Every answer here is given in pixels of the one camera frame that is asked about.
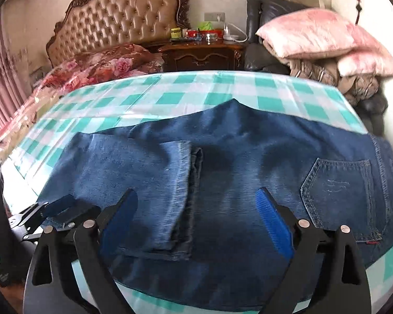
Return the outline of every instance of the curtain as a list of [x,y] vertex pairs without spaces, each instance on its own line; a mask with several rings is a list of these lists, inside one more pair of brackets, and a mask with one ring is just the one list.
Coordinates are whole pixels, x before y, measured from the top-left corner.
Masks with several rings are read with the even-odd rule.
[[9,40],[4,30],[3,9],[0,9],[0,129],[11,120],[15,111],[27,99],[16,69],[16,58],[9,52]]

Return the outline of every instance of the red container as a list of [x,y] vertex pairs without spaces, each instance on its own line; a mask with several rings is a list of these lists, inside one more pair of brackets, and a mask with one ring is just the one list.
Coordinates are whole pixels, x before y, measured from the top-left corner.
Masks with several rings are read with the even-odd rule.
[[196,30],[188,30],[188,36],[189,37],[196,37],[197,35],[197,31]]
[[222,39],[223,30],[202,30],[201,35],[205,37],[207,33],[215,33],[219,39]]
[[[197,33],[198,33],[197,30],[188,30],[188,36],[189,36],[189,37],[196,37],[196,36],[197,36],[197,35],[196,35]],[[205,35],[206,35],[207,33],[216,33],[217,36],[218,36],[218,38],[219,38],[219,39],[222,39],[223,30],[201,30],[200,33],[201,33],[201,36],[202,36],[203,38],[205,38]]]

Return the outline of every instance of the wall socket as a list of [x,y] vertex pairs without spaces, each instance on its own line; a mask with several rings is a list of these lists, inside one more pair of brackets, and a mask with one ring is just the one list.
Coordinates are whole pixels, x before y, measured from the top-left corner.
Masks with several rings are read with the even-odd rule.
[[218,21],[217,15],[220,15],[220,21],[225,22],[225,13],[223,12],[204,13],[204,21]]

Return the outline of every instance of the jeans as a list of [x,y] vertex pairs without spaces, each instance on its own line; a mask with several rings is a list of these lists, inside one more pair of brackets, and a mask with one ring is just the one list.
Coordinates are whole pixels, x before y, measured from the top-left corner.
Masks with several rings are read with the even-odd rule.
[[[147,143],[189,141],[204,152],[190,217],[190,258],[134,256],[127,238],[120,237],[124,243],[108,264],[112,276],[126,287],[206,309],[259,310],[289,262],[274,248],[257,212],[255,194],[262,186],[297,218],[331,230],[348,225],[366,267],[393,246],[393,152],[382,138],[254,110],[236,100],[101,133]],[[113,164],[121,165],[116,150],[110,155]],[[66,164],[67,171],[74,169],[69,161]],[[157,174],[152,162],[143,161],[143,168]],[[62,180],[89,183],[81,176],[71,178],[50,179],[54,187]],[[154,182],[163,193],[165,185],[157,178]],[[88,184],[102,195],[102,203],[111,187],[104,185],[94,190]],[[312,290],[310,285],[306,296]]]
[[201,149],[192,148],[189,141],[158,144],[77,133],[39,195],[39,203],[50,203],[45,216],[56,215],[45,224],[67,224],[70,216],[91,205],[104,208],[116,204],[130,188],[141,202],[123,237],[125,253],[186,259],[191,248],[191,217],[201,161]]

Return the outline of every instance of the carved wooden headboard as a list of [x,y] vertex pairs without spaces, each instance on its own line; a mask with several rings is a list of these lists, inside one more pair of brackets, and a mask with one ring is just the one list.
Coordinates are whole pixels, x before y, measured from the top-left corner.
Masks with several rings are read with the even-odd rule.
[[171,28],[187,28],[189,0],[72,0],[46,44],[53,67],[77,53],[121,43],[146,48],[166,42]]

